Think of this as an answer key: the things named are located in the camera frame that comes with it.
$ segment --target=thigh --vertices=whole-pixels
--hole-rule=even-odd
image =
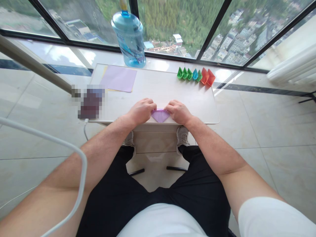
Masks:
[[[134,148],[121,147],[109,170],[91,192],[77,237],[115,237],[143,209],[148,192],[126,170]]]
[[[184,149],[190,162],[186,171],[168,190],[173,204],[189,212],[208,236],[227,236],[230,206],[219,178],[198,146]]]

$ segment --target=radiator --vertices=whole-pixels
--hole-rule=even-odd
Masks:
[[[277,84],[316,84],[316,44],[280,63],[267,78]]]

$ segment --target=glass pane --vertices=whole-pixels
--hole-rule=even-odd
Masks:
[[[1,0],[0,28],[59,38],[27,0]]]
[[[261,54],[249,67],[271,70],[281,62],[303,52],[315,44],[316,10],[308,14],[269,49]]]
[[[40,0],[71,40],[118,46],[111,20],[119,0]]]
[[[312,0],[232,0],[202,60],[244,65]]]
[[[145,50],[197,58],[224,0],[138,0]]]

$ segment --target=water bottle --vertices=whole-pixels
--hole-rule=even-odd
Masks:
[[[143,25],[128,12],[126,0],[119,0],[119,4],[121,12],[114,14],[111,24],[118,37],[124,62],[130,67],[143,68],[146,65]]]

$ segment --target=shoe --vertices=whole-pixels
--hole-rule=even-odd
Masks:
[[[178,155],[182,155],[178,149],[179,146],[181,145],[190,146],[190,143],[188,142],[188,135],[189,135],[189,130],[185,126],[178,127],[177,129],[178,143],[176,147]]]
[[[122,143],[122,146],[131,146],[131,147],[134,147],[134,152],[133,152],[133,157],[136,155],[136,147],[135,147],[135,144],[134,144],[134,141],[133,141],[133,138],[134,138],[134,132],[131,131],[127,137],[125,138],[124,142]]]

